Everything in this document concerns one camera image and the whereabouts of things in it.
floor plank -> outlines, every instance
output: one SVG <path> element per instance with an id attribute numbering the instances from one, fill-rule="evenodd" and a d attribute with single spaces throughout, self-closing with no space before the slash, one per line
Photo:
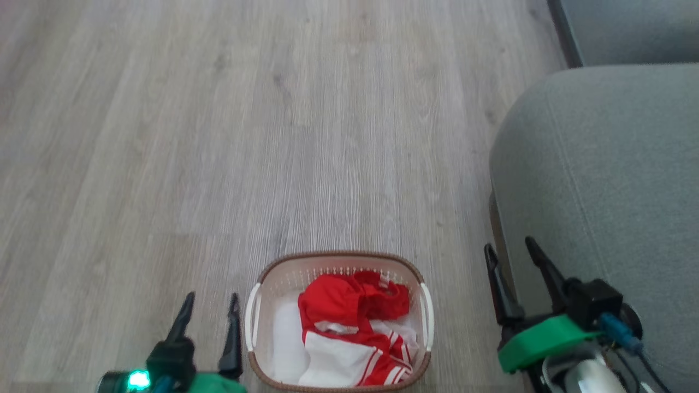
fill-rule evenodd
<path id="1" fill-rule="evenodd" d="M 412 390 L 523 390 L 482 271 L 488 151 L 562 67 L 544 0 L 0 2 L 0 391 L 141 366 L 190 290 L 213 368 L 230 293 L 331 249 L 424 273 Z"/>

black cable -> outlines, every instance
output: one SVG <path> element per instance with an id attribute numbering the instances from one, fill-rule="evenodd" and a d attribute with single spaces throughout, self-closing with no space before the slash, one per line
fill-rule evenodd
<path id="1" fill-rule="evenodd" d="M 653 370 L 653 367 L 651 367 L 651 364 L 648 362 L 648 358 L 646 357 L 643 352 L 638 354 L 638 358 L 641 359 L 641 363 L 643 363 L 643 367 L 646 368 L 646 371 L 648 371 L 648 374 L 656 381 L 658 386 L 665 392 L 665 393 L 671 393 L 670 389 L 663 383 L 663 381 L 658 377 L 658 374 L 655 373 L 655 370 Z"/>
<path id="2" fill-rule="evenodd" d="M 622 364 L 624 364 L 624 367 L 626 367 L 626 370 L 628 371 L 629 374 L 631 374 L 631 378 L 633 378 L 633 382 L 636 383 L 636 393 L 640 393 L 641 391 L 641 381 L 638 379 L 638 376 L 636 375 L 635 372 L 633 372 L 631 366 L 628 365 L 628 362 L 624 358 L 624 356 L 619 353 L 618 350 L 614 351 L 614 354 L 619 358 Z"/>

green light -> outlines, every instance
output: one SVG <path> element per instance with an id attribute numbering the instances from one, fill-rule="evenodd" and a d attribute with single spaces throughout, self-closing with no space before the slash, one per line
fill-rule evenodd
<path id="1" fill-rule="evenodd" d="M 148 371 L 136 370 L 129 374 L 127 390 L 144 390 L 150 386 Z"/>

laundry basket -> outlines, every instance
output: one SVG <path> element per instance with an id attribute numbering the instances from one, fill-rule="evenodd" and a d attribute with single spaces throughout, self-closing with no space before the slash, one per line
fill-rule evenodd
<path id="1" fill-rule="evenodd" d="M 415 328 L 419 350 L 412 364 L 413 373 L 395 385 L 345 388 L 306 387 L 282 383 L 271 377 L 275 301 L 299 292 L 322 274 L 350 276 L 357 271 L 376 271 L 410 291 L 407 321 Z M 412 385 L 430 363 L 434 339 L 432 298 L 420 272 L 401 257 L 371 252 L 318 252 L 290 255 L 268 266 L 252 288 L 245 308 L 245 344 L 250 366 L 267 385 L 293 392 L 387 392 Z"/>

brown basket rim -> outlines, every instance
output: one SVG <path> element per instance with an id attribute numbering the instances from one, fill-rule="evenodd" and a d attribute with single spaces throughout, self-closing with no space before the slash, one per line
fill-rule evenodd
<path id="1" fill-rule="evenodd" d="M 372 258 L 391 259 L 391 260 L 398 262 L 398 263 L 402 264 L 403 266 L 407 267 L 408 270 L 410 270 L 410 272 L 417 278 L 417 280 L 420 284 L 423 284 L 425 282 L 420 271 L 417 270 L 417 268 L 413 264 L 411 264 L 407 259 L 405 259 L 403 257 L 400 257 L 400 256 L 395 255 L 395 254 L 388 254 L 385 252 L 347 251 L 347 250 L 299 252 L 296 254 L 285 255 L 281 258 L 276 259 L 271 264 L 267 265 L 267 267 L 262 271 L 262 273 L 260 273 L 260 276 L 257 279 L 257 282 L 262 284 L 262 281 L 264 281 L 265 277 L 267 277 L 269 272 L 272 271 L 272 269 L 274 269 L 279 264 L 287 262 L 291 259 L 301 259 L 301 258 L 310 258 L 310 257 L 372 257 Z"/>
<path id="2" fill-rule="evenodd" d="M 403 266 L 407 267 L 412 274 L 415 275 L 417 278 L 418 282 L 420 284 L 424 284 L 425 280 L 422 277 L 422 274 L 420 273 L 417 268 L 411 264 L 407 259 L 400 257 L 398 255 L 394 254 L 388 254 L 385 252 L 362 252 L 362 251 L 347 251 L 347 250 L 328 250 L 328 251 L 319 251 L 319 252 L 300 252 L 296 254 L 289 254 L 285 255 L 281 258 L 276 259 L 274 262 L 269 264 L 263 271 L 260 273 L 259 278 L 257 279 L 257 282 L 259 284 L 262 284 L 264 281 L 265 277 L 269 274 L 269 272 L 274 269 L 277 265 L 284 263 L 286 261 L 289 261 L 291 259 L 300 259 L 300 258 L 308 258 L 308 257 L 373 257 L 373 258 L 383 258 L 383 259 L 391 259 L 395 262 L 398 262 L 402 264 Z M 422 376 L 425 374 L 425 371 L 427 371 L 427 366 L 430 364 L 430 360 L 432 359 L 432 352 L 431 351 L 426 351 L 425 352 L 425 357 L 422 359 L 422 364 L 420 365 L 420 368 L 412 373 L 410 377 L 406 378 L 405 380 L 400 381 L 399 383 L 396 383 L 395 385 L 376 385 L 376 386 L 360 386 L 360 387 L 306 387 L 306 386 L 300 386 L 300 385 L 288 385 L 285 383 L 279 383 L 272 378 L 269 378 L 260 368 L 259 363 L 257 363 L 257 357 L 255 356 L 254 351 L 250 351 L 247 353 L 247 358 L 250 361 L 250 367 L 252 370 L 255 372 L 258 378 L 262 380 L 265 384 L 274 387 L 275 389 L 279 390 L 287 390 L 289 392 L 301 392 L 301 393 L 365 393 L 365 392 L 394 392 L 396 390 L 401 390 L 405 389 L 408 386 L 413 385 L 416 383 Z"/>

